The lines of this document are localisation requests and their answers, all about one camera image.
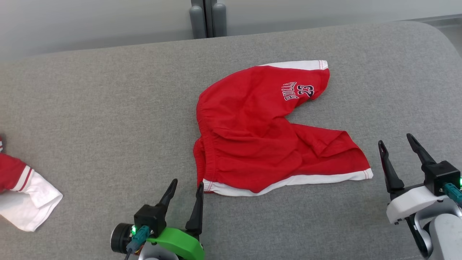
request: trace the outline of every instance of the gray fabric surface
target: gray fabric surface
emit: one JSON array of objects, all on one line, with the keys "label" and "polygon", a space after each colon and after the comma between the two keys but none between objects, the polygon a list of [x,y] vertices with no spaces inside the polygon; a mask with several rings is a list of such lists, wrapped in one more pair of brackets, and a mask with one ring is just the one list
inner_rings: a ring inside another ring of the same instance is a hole
[{"label": "gray fabric surface", "polygon": [[346,130],[375,177],[287,186],[256,198],[207,194],[206,259],[421,259],[407,225],[388,223],[377,142],[407,185],[423,181],[405,134],[462,168],[462,60],[414,22],[349,25],[36,56],[0,65],[0,133],[64,198],[35,232],[0,218],[3,260],[123,259],[112,229],[132,223],[173,178],[167,222],[194,204],[195,106],[221,78],[271,62],[324,59],[329,86],[289,120]]}]

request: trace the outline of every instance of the white trim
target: white trim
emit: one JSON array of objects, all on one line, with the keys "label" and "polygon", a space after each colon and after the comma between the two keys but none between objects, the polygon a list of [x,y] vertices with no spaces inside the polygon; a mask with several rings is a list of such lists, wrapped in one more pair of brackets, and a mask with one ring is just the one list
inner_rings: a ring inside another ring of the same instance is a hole
[{"label": "white trim", "polygon": [[31,222],[24,227],[24,231],[35,231],[40,225],[47,220],[51,212],[55,209],[62,199],[62,193],[59,192],[40,174],[32,170],[30,174],[28,186],[24,188],[26,194],[30,195],[30,199],[38,209],[35,217]]},{"label": "white trim", "polygon": [[16,186],[11,189],[12,191],[17,192],[23,187],[24,182],[26,181],[27,175],[29,174],[29,170],[30,170],[30,167],[26,165],[23,172],[21,173],[21,176],[18,179],[18,182],[16,183]]},{"label": "white trim", "polygon": [[260,196],[265,193],[268,193],[274,189],[281,188],[282,186],[288,185],[302,185],[302,184],[325,184],[325,183],[336,183],[345,180],[368,180],[374,176],[372,170],[366,169],[364,171],[354,172],[354,173],[345,173],[345,174],[334,174],[334,175],[294,175],[285,180],[278,181],[266,187],[259,193],[253,193],[249,190],[238,189],[231,186],[228,186],[224,183],[211,182],[209,180],[203,179],[204,182],[204,191],[214,192],[224,196],[232,197],[252,197]]},{"label": "white trim", "polygon": [[268,63],[262,66],[271,66],[276,68],[295,68],[304,70],[327,69],[327,61],[294,61],[294,62],[276,62]]}]

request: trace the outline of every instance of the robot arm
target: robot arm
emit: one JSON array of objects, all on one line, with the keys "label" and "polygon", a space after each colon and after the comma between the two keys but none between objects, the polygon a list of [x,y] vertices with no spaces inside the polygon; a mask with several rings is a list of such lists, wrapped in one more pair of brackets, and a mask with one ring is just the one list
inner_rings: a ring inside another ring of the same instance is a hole
[{"label": "robot arm", "polygon": [[390,223],[406,220],[423,257],[429,260],[462,257],[461,174],[447,161],[436,163],[411,134],[407,139],[422,162],[425,180],[405,187],[393,169],[388,150],[379,141],[385,184],[391,202],[387,207]]},{"label": "robot arm", "polygon": [[139,260],[204,260],[199,242],[202,233],[204,184],[196,192],[196,203],[185,230],[169,228],[165,221],[170,200],[178,180],[174,179],[155,206],[144,205],[134,215],[134,224],[120,223],[111,235],[111,249],[126,254],[139,254]]}]

